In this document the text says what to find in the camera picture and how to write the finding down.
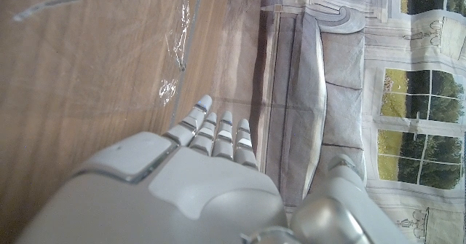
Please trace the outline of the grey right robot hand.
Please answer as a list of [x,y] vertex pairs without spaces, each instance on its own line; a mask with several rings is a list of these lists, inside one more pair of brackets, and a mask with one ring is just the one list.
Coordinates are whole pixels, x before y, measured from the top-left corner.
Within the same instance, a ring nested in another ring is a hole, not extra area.
[[166,133],[141,132],[83,162],[19,243],[405,243],[353,161],[330,162],[291,214],[256,164],[246,119],[203,96]]

